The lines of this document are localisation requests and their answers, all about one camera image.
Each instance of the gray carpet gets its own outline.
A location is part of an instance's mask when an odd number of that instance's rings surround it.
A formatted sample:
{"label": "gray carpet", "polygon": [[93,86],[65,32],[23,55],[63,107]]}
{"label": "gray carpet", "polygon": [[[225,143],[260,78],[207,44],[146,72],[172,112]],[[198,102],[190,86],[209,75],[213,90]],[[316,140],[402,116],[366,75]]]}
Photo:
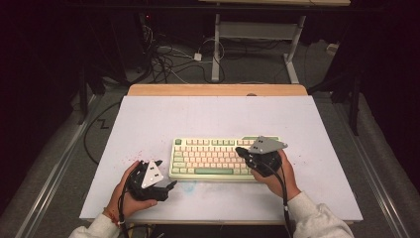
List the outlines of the gray carpet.
{"label": "gray carpet", "polygon": [[[323,79],[332,60],[332,57],[325,53],[326,47],[326,43],[320,42],[311,45],[309,48],[305,46],[298,48],[294,65],[300,82],[306,87],[315,85]],[[182,46],[179,46],[178,49],[189,55],[194,53],[193,50]],[[229,54],[225,55],[226,58],[222,59],[222,67],[226,76],[224,83],[289,83],[282,59],[279,56],[280,52],[286,51],[286,49],[287,44],[280,43],[269,51],[260,50],[248,53],[241,59],[229,59],[240,56],[240,53],[233,53],[231,50]],[[186,59],[174,58],[173,60],[177,63],[183,63]],[[204,67],[206,78],[209,79],[210,64],[202,63],[201,65]],[[180,69],[182,67],[174,68],[173,71]],[[128,70],[128,75],[134,78],[137,73],[134,70]],[[190,83],[205,82],[200,67],[185,69],[178,72],[177,76]],[[182,83],[177,76],[172,74],[167,78],[167,81],[169,83]],[[151,81],[153,79],[149,77],[143,83]],[[91,103],[92,114],[89,116],[90,120],[104,112],[109,106],[118,103],[126,92],[127,88],[108,85],[106,93],[102,97],[95,97]],[[374,118],[370,115],[363,96],[361,96],[358,121],[360,135],[357,138],[350,133],[347,123],[343,120],[343,118],[346,119],[344,114],[347,112],[348,105],[333,104],[329,98],[329,93],[316,93],[314,98],[364,216],[364,221],[351,225],[355,236],[419,237],[419,194],[392,155],[392,151],[375,124]],[[77,125],[80,111],[77,109],[76,102],[77,98],[75,98],[74,113],[45,146],[24,183],[2,215],[0,237],[16,236],[54,166],[60,161],[68,144],[80,128]],[[117,113],[118,106],[111,107],[99,117],[104,121],[93,121],[92,127],[88,130],[86,147],[95,161],[100,161]],[[375,186],[365,169],[365,156],[368,156],[369,161],[375,168],[377,177],[386,191],[385,194],[390,198],[408,234],[395,235],[392,222],[383,212],[380,194],[375,191]],[[45,213],[40,214],[42,219],[35,224],[33,233],[27,237],[68,237],[74,228],[87,226],[89,223],[81,221],[78,216],[95,171],[96,165],[89,159],[84,148],[83,136],[78,137],[74,150],[68,159],[68,166],[61,172],[62,179],[59,180],[59,186],[53,191],[54,194],[50,204],[48,204]]]}

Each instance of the person's left hand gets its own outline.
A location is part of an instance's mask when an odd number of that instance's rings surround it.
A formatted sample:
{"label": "person's left hand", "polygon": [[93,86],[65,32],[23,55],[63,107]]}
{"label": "person's left hand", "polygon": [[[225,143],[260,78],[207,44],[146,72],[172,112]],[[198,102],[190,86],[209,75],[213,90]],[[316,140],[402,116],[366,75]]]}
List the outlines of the person's left hand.
{"label": "person's left hand", "polygon": [[[121,196],[121,193],[123,192],[124,183],[126,182],[127,177],[129,176],[130,172],[136,168],[138,164],[139,164],[139,161],[136,161],[128,169],[126,169],[126,171],[123,174],[123,177],[121,178],[120,183],[118,183],[117,186],[115,186],[115,189],[112,192],[112,196],[108,203],[108,206],[106,207],[106,210],[103,212],[104,215],[112,219],[112,217],[110,217],[110,214],[109,214],[109,212],[111,212],[114,215],[114,217],[118,219],[119,217],[118,199]],[[126,194],[124,195],[124,204],[123,204],[124,216],[126,218],[130,217],[136,211],[145,210],[157,204],[158,204],[158,201],[154,199],[149,199],[149,200],[144,200],[144,201],[135,200],[133,199],[133,197],[130,195],[129,192],[126,192]]]}

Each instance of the table surface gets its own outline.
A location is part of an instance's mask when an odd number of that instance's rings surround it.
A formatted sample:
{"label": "table surface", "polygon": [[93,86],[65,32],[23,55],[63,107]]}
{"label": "table surface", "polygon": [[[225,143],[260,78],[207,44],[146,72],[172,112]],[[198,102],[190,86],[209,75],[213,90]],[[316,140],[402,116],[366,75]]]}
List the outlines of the table surface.
{"label": "table surface", "polygon": [[[210,93],[218,88],[224,96]],[[292,96],[286,88],[301,94]],[[121,105],[80,218],[91,220],[102,212],[108,194],[135,160],[162,160],[159,169],[165,179],[157,186],[166,186],[175,138],[275,135],[289,145],[285,152],[296,180],[314,202],[327,203],[347,222],[363,220],[313,98],[297,88],[302,89],[299,85],[133,85]],[[150,96],[153,90],[160,96]],[[205,95],[184,96],[188,91]],[[281,96],[273,96],[275,91]],[[259,96],[244,96],[248,93]],[[130,221],[284,224],[284,217],[281,199],[264,184],[179,181],[168,200],[136,213]]]}
{"label": "table surface", "polygon": [[350,0],[200,0],[214,3],[245,3],[245,4],[275,4],[275,5],[308,5],[308,6],[349,6]]}

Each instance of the white sleeve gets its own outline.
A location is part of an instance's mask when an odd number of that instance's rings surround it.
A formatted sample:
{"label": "white sleeve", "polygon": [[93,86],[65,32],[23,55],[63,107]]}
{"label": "white sleeve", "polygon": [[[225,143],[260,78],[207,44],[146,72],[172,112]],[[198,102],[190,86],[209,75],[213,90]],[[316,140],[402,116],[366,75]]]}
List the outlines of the white sleeve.
{"label": "white sleeve", "polygon": [[99,214],[89,228],[80,226],[71,232],[69,238],[117,238],[120,229],[111,219]]}
{"label": "white sleeve", "polygon": [[335,216],[327,205],[316,205],[304,191],[287,203],[296,220],[294,238],[354,237],[349,226]]}

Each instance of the spacebar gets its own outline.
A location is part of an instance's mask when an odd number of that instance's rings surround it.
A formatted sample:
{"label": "spacebar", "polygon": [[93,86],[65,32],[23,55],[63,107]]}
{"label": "spacebar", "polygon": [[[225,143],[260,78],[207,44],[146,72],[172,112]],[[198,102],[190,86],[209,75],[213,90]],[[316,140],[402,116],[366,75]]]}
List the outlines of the spacebar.
{"label": "spacebar", "polygon": [[196,175],[232,175],[232,169],[195,169]]}

